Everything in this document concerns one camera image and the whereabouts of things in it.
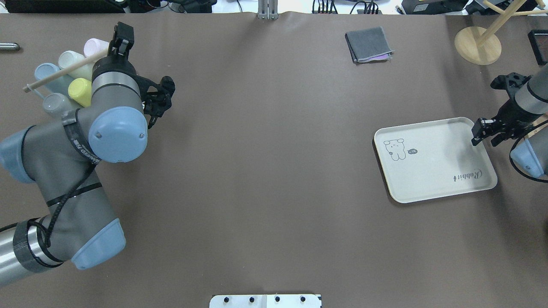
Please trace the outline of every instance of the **white tray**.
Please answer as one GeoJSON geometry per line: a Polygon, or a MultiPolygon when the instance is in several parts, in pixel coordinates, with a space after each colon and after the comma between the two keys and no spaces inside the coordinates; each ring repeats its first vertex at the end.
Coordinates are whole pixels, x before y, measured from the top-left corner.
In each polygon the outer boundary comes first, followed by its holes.
{"type": "Polygon", "coordinates": [[[497,177],[472,120],[452,118],[377,130],[375,147],[394,200],[409,203],[491,189],[497,177]]]}

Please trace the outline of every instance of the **gray cloth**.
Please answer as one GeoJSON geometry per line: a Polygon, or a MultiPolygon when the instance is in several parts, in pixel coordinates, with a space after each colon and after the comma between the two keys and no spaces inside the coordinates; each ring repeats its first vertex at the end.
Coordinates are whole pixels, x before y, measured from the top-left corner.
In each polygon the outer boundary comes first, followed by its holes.
{"type": "Polygon", "coordinates": [[[345,38],[354,62],[369,62],[394,51],[388,46],[382,27],[350,31],[345,34],[345,38]]]}

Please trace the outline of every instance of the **black strap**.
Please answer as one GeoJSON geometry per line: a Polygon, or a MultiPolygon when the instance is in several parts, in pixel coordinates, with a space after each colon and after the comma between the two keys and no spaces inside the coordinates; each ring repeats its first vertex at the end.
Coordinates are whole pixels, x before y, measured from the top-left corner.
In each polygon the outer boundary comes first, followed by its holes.
{"type": "Polygon", "coordinates": [[[95,155],[89,146],[88,140],[78,123],[78,110],[67,111],[63,114],[61,121],[65,128],[65,133],[76,152],[90,160],[92,164],[98,164],[101,162],[101,158],[95,155]]]}
{"type": "MultiPolygon", "coordinates": [[[[102,187],[102,184],[100,182],[97,182],[97,183],[94,183],[94,184],[91,184],[91,185],[88,185],[86,187],[82,187],[78,190],[76,190],[72,196],[69,196],[69,198],[72,198],[72,197],[76,197],[76,196],[79,196],[85,192],[88,192],[90,190],[94,190],[94,189],[97,189],[97,188],[100,188],[102,187]]],[[[51,199],[50,201],[46,202],[46,204],[48,205],[48,207],[51,207],[59,202],[61,202],[61,200],[63,199],[65,195],[62,195],[62,196],[59,196],[55,199],[51,199]]]]}

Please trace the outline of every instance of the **table surface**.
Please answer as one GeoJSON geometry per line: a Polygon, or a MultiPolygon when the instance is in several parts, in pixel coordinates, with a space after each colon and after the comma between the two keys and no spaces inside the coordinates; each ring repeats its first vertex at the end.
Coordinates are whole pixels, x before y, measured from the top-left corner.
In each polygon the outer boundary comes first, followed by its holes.
{"type": "MultiPolygon", "coordinates": [[[[486,145],[488,191],[399,204],[373,135],[384,127],[492,117],[497,75],[534,74],[527,39],[548,19],[512,18],[500,59],[466,62],[453,38],[493,17],[18,15],[0,18],[0,139],[48,121],[21,88],[34,68],[135,28],[130,60],[173,77],[173,107],[130,163],[98,175],[126,248],[79,271],[72,263],[0,289],[0,306],[208,307],[214,294],[316,293],[324,307],[546,307],[546,186],[518,175],[511,142],[486,145]],[[347,31],[382,26],[392,60],[354,64],[347,31]]],[[[48,214],[36,185],[0,170],[8,225],[48,214]]]]}

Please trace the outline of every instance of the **bear drawing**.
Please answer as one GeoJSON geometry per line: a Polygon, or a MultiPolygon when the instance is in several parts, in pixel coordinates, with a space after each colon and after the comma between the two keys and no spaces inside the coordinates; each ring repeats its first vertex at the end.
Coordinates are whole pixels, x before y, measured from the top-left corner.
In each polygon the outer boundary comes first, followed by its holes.
{"type": "Polygon", "coordinates": [[[386,146],[386,150],[392,157],[393,161],[397,161],[399,159],[405,159],[406,158],[406,152],[404,151],[405,146],[403,145],[403,139],[395,139],[395,140],[389,140],[384,141],[384,144],[386,146]]]}

